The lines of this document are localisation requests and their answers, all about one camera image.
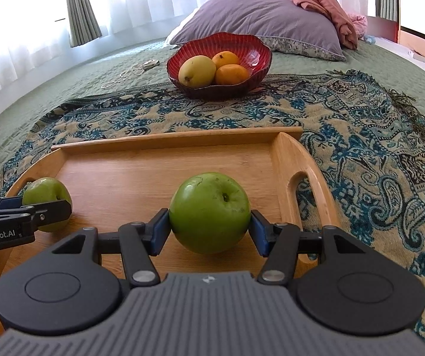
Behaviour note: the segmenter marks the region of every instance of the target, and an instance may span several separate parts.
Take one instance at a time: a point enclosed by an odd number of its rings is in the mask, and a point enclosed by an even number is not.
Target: grey pillow
[[[272,51],[346,61],[334,25],[292,0],[207,0],[167,39],[182,45],[216,32],[253,34]]]

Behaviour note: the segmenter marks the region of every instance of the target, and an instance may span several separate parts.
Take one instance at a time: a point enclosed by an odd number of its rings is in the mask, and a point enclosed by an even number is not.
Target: wooden tray
[[[149,221],[159,209],[169,206],[185,179],[207,171],[237,180],[249,196],[251,208],[271,222],[300,227],[295,191],[308,175],[322,225],[339,226],[325,179],[297,141],[301,133],[301,127],[241,128],[53,146],[52,152],[26,170],[6,195],[17,195],[26,183],[38,178],[56,177],[72,196],[71,221],[62,231],[36,232],[35,242],[0,251],[0,275],[82,227],[111,232],[124,223]],[[217,255],[192,253],[171,234],[161,255],[152,260],[162,277],[169,271],[249,270],[257,274],[265,261],[248,234],[235,248]],[[120,255],[104,255],[102,265],[124,277]]]

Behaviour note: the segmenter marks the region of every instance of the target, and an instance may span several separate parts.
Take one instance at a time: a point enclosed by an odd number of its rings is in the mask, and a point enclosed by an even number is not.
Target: red bowl
[[[214,57],[219,52],[231,51],[240,59],[240,65],[247,68],[250,77],[235,85],[210,85],[204,88],[190,88],[181,84],[178,73],[183,63],[197,55]],[[184,44],[166,65],[173,84],[186,96],[193,99],[219,101],[245,95],[256,88],[267,75],[272,64],[272,52],[258,37],[251,34],[230,34],[219,32],[203,39]]]

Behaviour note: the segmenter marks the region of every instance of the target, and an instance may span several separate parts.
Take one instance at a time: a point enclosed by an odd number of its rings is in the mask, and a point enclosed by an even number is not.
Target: paisley blanket
[[[191,129],[304,127],[301,143],[321,168],[352,235],[425,285],[425,119],[410,98],[359,72],[271,75],[233,101],[188,99],[169,83],[90,96],[47,113],[0,173],[0,196],[53,144]],[[304,228],[316,229],[304,181]],[[425,340],[425,311],[415,326]]]

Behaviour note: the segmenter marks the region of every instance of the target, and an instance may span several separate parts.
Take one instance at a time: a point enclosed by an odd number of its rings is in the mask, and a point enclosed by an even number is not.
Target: apple
[[[55,178],[40,178],[37,181],[31,182],[23,194],[22,204],[41,204],[44,202],[59,201],[65,199],[72,206],[72,198],[64,184]],[[64,228],[69,223],[69,220],[50,223],[49,225],[40,226],[41,232],[52,233]]]
[[[234,179],[203,173],[184,181],[170,203],[177,240],[200,254],[223,252],[237,244],[250,221],[249,199]]]

